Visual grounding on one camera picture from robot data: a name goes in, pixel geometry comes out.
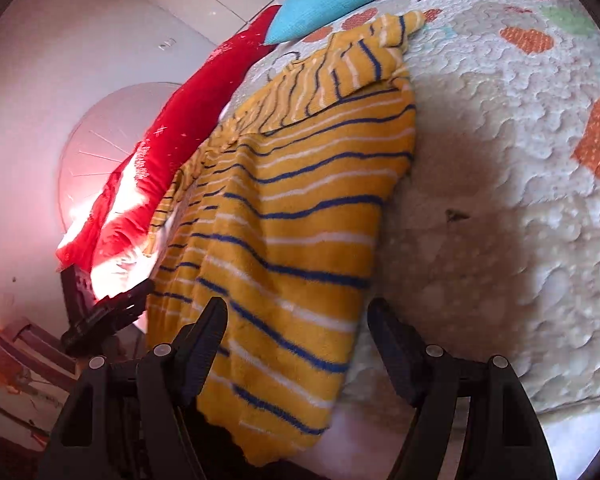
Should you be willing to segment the yellow striped knit sweater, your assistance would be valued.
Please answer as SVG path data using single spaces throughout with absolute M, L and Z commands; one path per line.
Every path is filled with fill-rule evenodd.
M 185 166 L 189 192 L 158 264 L 148 344 L 225 301 L 198 401 L 249 463 L 304 451 L 346 376 L 382 207 L 411 166 L 404 61 L 418 11 L 336 32 L 227 115 Z

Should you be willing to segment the red quilted blanket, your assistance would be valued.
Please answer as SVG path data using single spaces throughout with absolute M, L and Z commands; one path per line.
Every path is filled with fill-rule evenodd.
M 176 172 L 210 136 L 251 66 L 275 49 L 264 40 L 281 8 L 270 6 L 220 44 L 172 94 L 132 155 L 110 174 L 83 226 L 56 249 L 61 270 L 90 272 L 143 244 Z

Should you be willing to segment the white heart pattern bedspread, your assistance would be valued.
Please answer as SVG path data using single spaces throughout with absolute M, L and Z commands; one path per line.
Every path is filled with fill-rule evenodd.
M 426 16 L 376 292 L 454 356 L 507 356 L 539 413 L 600 408 L 600 30 L 578 0 L 372 8 Z

